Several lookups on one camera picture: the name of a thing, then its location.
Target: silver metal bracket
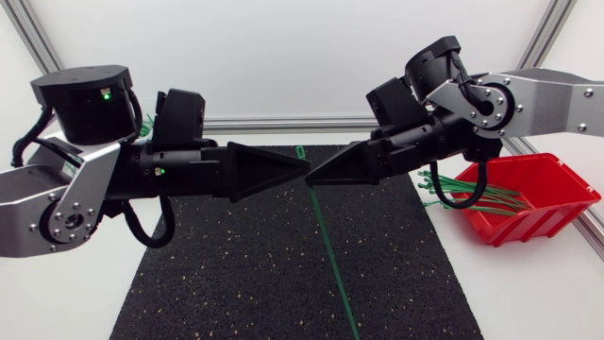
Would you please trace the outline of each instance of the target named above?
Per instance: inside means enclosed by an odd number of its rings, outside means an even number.
[[[486,84],[472,85],[472,87],[477,91],[481,101],[493,104],[492,112],[489,112],[489,114],[480,113],[463,97],[459,85],[451,80],[436,88],[428,95],[427,100],[432,104],[455,112],[476,127],[488,129],[503,127],[509,107],[509,99],[506,94]]]
[[[556,132],[573,132],[604,136],[604,82],[591,81],[579,76],[546,69],[523,69],[502,74],[489,74],[483,76],[479,82],[482,86],[475,86],[483,91],[491,90],[492,97],[495,93],[502,94],[494,88],[497,86],[512,94],[508,103],[497,105],[498,108],[507,109],[513,100],[513,110],[509,112],[512,119],[501,117],[505,125],[492,125],[496,118],[494,112],[489,118],[478,115],[472,118],[471,106],[463,96],[457,84],[446,82],[428,95],[428,100],[450,111],[457,113],[464,119],[472,122],[477,128],[474,131],[484,138],[526,137]]]
[[[46,227],[57,247],[90,239],[120,154],[119,143],[74,145],[83,160],[73,180],[49,214]]]

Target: white backdrop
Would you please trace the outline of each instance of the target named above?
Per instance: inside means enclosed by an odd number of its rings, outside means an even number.
[[[515,68],[548,0],[30,1],[65,67],[130,68],[146,111],[170,87],[207,117],[371,116],[364,96],[457,35],[469,72]]]

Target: metal extrusion bar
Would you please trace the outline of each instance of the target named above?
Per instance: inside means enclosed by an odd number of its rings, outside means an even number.
[[[0,3],[42,74],[62,69],[63,65],[44,34],[29,2],[27,0],[0,0]]]
[[[577,0],[551,0],[517,68],[539,67],[558,38]]]

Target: white wall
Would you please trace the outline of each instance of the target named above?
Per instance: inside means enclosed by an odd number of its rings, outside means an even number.
[[[604,80],[604,43],[599,38],[604,32],[602,13],[604,1],[578,1],[542,67]],[[604,138],[558,133],[528,140],[539,151],[558,156],[604,196]],[[595,207],[604,215],[604,202]]]
[[[13,143],[27,133],[40,115],[29,81],[42,73],[3,10],[0,46],[0,171],[5,171],[10,169]]]
[[[457,35],[470,72],[513,69],[549,0],[31,0],[66,67],[120,63],[153,108],[200,92],[210,118],[371,116],[364,96]]]

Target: green zip tie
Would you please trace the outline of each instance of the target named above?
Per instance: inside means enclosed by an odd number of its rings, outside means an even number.
[[[306,152],[304,151],[304,146],[297,146],[295,148],[295,152],[298,154],[298,158],[300,160],[306,160]],[[319,205],[319,198],[317,197],[317,193],[314,191],[312,186],[309,186],[310,191],[310,199],[312,200],[312,205],[314,207],[314,212],[317,215],[317,220],[319,220],[319,227],[321,227],[321,232],[323,233],[323,241],[325,242],[325,246],[327,247],[327,254],[329,255],[329,260],[331,261],[331,268],[333,269],[333,274],[336,277],[336,281],[338,282],[338,288],[340,288],[340,295],[342,296],[342,300],[344,301],[344,307],[346,308],[346,313],[348,314],[348,320],[350,321],[350,327],[352,328],[352,333],[355,335],[356,340],[360,340],[359,330],[357,330],[357,323],[355,322],[355,317],[352,315],[352,310],[350,309],[350,304],[348,303],[348,297],[346,296],[346,291],[344,289],[344,283],[342,282],[342,277],[340,276],[340,269],[338,269],[338,264],[336,263],[336,256],[333,253],[333,248],[331,247],[331,241],[329,240],[329,234],[327,233],[327,227],[325,224],[325,217],[321,212],[321,206]]]

